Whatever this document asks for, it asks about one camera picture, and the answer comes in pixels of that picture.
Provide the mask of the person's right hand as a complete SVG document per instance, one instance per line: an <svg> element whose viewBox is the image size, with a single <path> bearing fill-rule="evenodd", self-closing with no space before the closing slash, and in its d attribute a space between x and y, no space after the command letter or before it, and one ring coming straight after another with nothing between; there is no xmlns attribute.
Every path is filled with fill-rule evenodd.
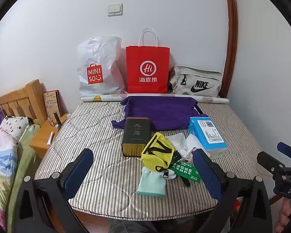
<svg viewBox="0 0 291 233"><path fill-rule="evenodd" d="M275 232L281 233L290 221L291 215L291 199L283 198L281 208L278 212L279 219L275 224Z"/></svg>

